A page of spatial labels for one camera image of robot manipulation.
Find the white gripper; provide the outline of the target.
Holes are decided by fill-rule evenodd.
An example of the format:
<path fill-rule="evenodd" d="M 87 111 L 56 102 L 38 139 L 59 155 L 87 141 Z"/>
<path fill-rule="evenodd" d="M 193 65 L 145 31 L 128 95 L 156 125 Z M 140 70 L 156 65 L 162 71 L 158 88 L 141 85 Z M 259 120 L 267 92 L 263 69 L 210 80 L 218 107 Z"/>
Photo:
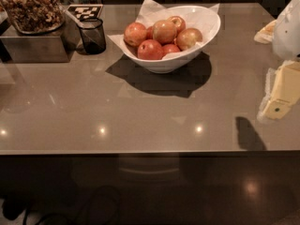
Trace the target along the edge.
<path fill-rule="evenodd" d="M 291 0 L 278 15 L 254 36 L 256 42 L 273 44 L 274 53 L 284 60 L 300 58 L 300 0 Z M 269 68 L 265 96 L 257 119 L 271 123 L 282 119 L 300 99 L 300 63 L 284 61 L 278 69 Z"/>

